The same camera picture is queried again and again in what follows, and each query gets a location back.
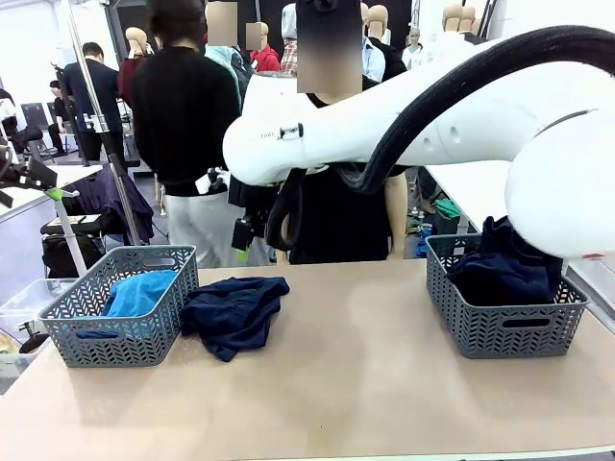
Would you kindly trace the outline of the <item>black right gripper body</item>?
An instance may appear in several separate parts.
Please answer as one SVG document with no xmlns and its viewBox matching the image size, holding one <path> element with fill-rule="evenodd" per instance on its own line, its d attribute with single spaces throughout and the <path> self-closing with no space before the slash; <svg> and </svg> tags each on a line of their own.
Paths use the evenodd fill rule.
<svg viewBox="0 0 615 461">
<path fill-rule="evenodd" d="M 277 186 L 254 186 L 231 176 L 229 203 L 245 210 L 253 224 L 265 225 L 279 194 Z"/>
</svg>

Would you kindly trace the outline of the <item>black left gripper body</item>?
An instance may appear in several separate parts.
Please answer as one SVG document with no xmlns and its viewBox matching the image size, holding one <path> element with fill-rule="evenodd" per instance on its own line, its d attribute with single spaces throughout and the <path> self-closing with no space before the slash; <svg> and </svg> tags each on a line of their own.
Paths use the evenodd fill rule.
<svg viewBox="0 0 615 461">
<path fill-rule="evenodd" d="M 8 146 L 1 146 L 1 172 L 0 184 L 2 188 L 18 187 L 27 185 L 27 165 L 23 162 L 14 163 L 12 152 Z"/>
</svg>

